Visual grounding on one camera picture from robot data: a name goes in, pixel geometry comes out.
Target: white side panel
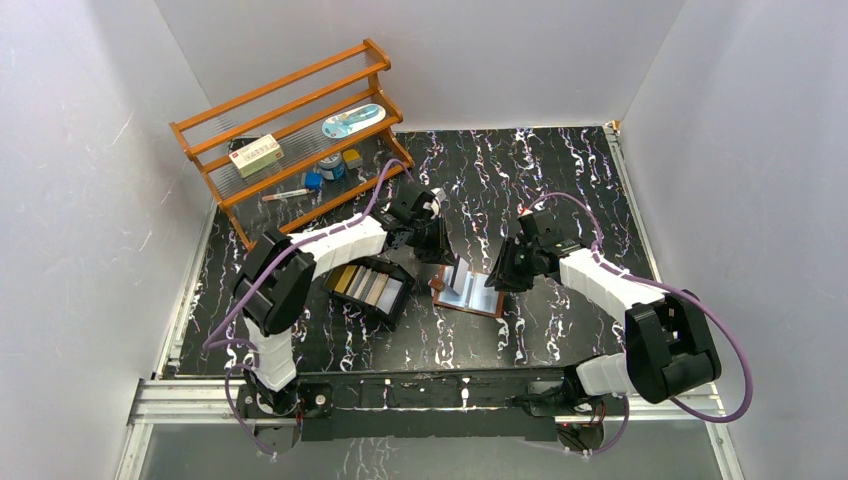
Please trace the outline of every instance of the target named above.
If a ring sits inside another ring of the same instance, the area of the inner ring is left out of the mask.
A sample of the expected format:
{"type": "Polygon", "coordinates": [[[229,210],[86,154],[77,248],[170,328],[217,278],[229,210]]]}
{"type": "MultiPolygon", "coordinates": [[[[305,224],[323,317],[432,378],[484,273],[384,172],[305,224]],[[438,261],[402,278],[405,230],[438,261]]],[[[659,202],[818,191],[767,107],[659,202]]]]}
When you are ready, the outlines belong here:
{"type": "MultiPolygon", "coordinates": [[[[622,123],[663,277],[751,362],[754,403],[729,425],[749,478],[848,472],[848,410],[830,400],[848,396],[846,79],[848,2],[690,0],[622,123]]],[[[738,361],[713,338],[735,409],[738,361]]]]}
{"type": "Polygon", "coordinates": [[[577,367],[577,377],[589,395],[615,393],[633,395],[636,389],[627,376],[627,360],[623,353],[595,357],[577,367]]]}
{"type": "Polygon", "coordinates": [[[211,195],[156,5],[0,1],[0,477],[112,478],[211,195]]]}
{"type": "Polygon", "coordinates": [[[245,319],[244,324],[259,355],[259,368],[254,368],[253,372],[263,385],[279,392],[297,376],[297,366],[292,358],[291,328],[265,337],[250,320],[245,319]]]}
{"type": "Polygon", "coordinates": [[[400,127],[445,130],[622,118],[685,2],[156,3],[212,103],[371,37],[400,127]]]}
{"type": "MultiPolygon", "coordinates": [[[[294,233],[291,237],[293,242],[297,242],[319,233],[329,233],[330,230],[338,227],[339,224],[335,224],[311,232],[294,233]]],[[[314,277],[318,277],[351,260],[380,253],[385,242],[386,232],[380,226],[380,222],[372,217],[365,217],[365,220],[359,225],[308,243],[300,250],[315,256],[317,265],[314,277]]]]}
{"type": "Polygon", "coordinates": [[[560,278],[563,285],[585,295],[621,324],[624,312],[634,304],[649,304],[664,297],[660,290],[624,280],[604,270],[592,258],[588,248],[560,260],[560,278]]]}

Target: yellow cap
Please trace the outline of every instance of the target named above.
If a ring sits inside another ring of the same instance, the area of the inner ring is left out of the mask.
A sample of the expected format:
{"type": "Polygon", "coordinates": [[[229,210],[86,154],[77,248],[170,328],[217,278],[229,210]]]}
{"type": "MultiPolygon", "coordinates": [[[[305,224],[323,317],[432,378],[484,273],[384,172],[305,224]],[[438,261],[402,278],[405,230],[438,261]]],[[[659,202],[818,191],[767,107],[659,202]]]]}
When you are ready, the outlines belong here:
{"type": "Polygon", "coordinates": [[[345,150],[342,152],[342,158],[344,158],[345,162],[352,162],[359,158],[359,152],[354,149],[345,150]]]}

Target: red and white pen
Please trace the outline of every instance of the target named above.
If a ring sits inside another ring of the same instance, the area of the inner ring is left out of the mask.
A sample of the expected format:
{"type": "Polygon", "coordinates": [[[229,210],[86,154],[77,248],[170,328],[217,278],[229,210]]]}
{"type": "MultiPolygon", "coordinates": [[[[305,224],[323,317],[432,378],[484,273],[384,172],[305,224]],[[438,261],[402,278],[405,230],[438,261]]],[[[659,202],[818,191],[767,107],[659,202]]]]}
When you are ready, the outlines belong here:
{"type": "Polygon", "coordinates": [[[307,189],[307,188],[301,188],[299,190],[292,190],[290,192],[280,192],[280,193],[275,193],[274,195],[265,195],[264,197],[262,197],[262,201],[263,202],[270,202],[270,201],[273,201],[273,200],[282,200],[284,198],[299,197],[301,195],[306,195],[309,192],[310,192],[310,190],[307,189]]]}

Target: orange wooden shelf rack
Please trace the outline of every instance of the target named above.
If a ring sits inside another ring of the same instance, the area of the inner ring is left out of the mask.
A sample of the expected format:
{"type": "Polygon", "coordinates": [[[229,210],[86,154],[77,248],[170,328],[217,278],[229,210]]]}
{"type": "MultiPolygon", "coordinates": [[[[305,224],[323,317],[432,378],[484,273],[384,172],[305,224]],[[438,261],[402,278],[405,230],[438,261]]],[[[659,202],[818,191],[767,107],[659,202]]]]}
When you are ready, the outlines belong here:
{"type": "MultiPolygon", "coordinates": [[[[413,160],[398,143],[392,126],[403,121],[397,105],[380,86],[377,73],[391,68],[388,55],[371,39],[295,73],[224,102],[187,120],[171,123],[186,157],[195,164],[218,207],[229,217],[245,246],[248,238],[233,207],[304,170],[319,160],[377,136],[407,168],[413,160]],[[386,109],[379,123],[342,139],[321,132],[323,121],[355,106],[376,103],[386,109]],[[277,128],[273,132],[257,130],[277,128]],[[227,144],[242,135],[272,133],[283,149],[283,158],[261,171],[242,178],[229,160],[227,144]]],[[[395,166],[389,177],[403,171],[395,166]]],[[[347,190],[280,227],[288,233],[315,217],[372,189],[377,178],[347,190]]]]}

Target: small jar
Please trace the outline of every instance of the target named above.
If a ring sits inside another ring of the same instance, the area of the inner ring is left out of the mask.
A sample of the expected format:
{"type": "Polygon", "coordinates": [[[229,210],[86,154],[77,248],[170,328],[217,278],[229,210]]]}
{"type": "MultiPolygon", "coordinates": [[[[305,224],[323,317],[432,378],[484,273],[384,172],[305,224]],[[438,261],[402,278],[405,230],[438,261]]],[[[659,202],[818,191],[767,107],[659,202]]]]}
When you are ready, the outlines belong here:
{"type": "Polygon", "coordinates": [[[344,162],[339,153],[334,153],[318,162],[321,176],[327,180],[339,180],[344,177],[344,162]]]}

